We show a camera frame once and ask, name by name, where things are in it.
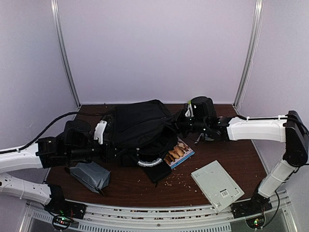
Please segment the black student backpack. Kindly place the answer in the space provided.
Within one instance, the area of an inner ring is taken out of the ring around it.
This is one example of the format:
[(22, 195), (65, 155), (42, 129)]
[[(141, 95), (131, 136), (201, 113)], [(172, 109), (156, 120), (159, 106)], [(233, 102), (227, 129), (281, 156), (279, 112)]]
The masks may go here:
[(173, 115), (159, 100), (117, 105), (102, 120), (105, 162), (126, 156), (154, 164), (178, 143)]

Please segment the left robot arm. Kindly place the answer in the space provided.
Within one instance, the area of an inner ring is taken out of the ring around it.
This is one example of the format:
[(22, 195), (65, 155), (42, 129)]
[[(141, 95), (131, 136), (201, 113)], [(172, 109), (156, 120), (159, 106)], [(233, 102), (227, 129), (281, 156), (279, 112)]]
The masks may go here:
[(108, 122), (101, 120), (90, 134), (90, 125), (83, 120), (68, 121), (57, 137), (36, 139), (24, 146), (0, 152), (0, 191), (3, 194), (35, 201), (66, 214), (70, 207), (62, 188), (53, 184), (38, 184), (9, 173), (23, 169), (48, 169), (72, 163), (87, 163), (107, 154), (104, 136)]

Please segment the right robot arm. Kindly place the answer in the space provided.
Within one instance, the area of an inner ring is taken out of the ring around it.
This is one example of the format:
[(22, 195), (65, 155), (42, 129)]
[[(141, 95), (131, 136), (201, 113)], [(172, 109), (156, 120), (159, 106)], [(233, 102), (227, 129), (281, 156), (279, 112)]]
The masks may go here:
[(285, 152), (272, 171), (260, 182), (248, 210), (258, 213), (266, 199), (309, 159), (309, 131), (296, 111), (273, 117), (187, 116), (185, 110), (174, 117), (176, 130), (187, 136), (202, 133), (215, 141), (263, 140), (285, 144)]

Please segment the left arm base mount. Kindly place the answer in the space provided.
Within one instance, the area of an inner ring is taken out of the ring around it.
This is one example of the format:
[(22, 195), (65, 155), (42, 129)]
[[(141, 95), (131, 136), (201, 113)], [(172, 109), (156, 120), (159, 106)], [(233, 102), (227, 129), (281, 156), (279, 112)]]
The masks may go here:
[(43, 204), (43, 208), (52, 218), (52, 226), (62, 232), (74, 223), (74, 219), (83, 219), (86, 212), (86, 205), (83, 203), (71, 202), (65, 199), (61, 186), (47, 184), (50, 190), (50, 202)]

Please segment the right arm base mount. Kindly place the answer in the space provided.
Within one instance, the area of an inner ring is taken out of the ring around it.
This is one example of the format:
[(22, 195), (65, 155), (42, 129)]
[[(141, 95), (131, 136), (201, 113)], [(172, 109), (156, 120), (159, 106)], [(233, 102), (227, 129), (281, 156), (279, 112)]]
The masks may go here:
[(269, 198), (265, 198), (256, 189), (249, 200), (231, 204), (234, 218), (246, 218), (246, 224), (251, 229), (262, 229), (266, 225), (265, 212), (272, 209)]

